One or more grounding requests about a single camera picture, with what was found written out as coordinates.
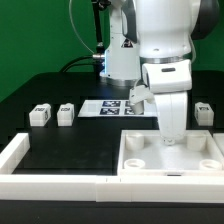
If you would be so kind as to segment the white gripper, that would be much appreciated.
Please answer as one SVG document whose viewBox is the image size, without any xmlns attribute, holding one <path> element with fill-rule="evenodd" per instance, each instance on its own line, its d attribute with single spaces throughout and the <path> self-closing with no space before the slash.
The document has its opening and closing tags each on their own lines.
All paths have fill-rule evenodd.
<svg viewBox="0 0 224 224">
<path fill-rule="evenodd" d="M 163 142 L 166 146 L 173 146 L 186 131 L 187 91 L 192 88 L 191 61 L 144 63 L 142 78 L 154 96 Z"/>
</svg>

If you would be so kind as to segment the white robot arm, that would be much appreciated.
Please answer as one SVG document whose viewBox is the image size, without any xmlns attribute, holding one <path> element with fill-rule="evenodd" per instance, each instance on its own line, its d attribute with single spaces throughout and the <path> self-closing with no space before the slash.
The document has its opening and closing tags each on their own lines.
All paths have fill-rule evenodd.
<svg viewBox="0 0 224 224">
<path fill-rule="evenodd" d="M 129 86 L 136 114 L 154 103 L 160 134 L 172 145 L 184 137 L 192 88 L 193 42 L 219 19 L 218 0 L 110 0 L 110 44 L 100 79 Z"/>
</svg>

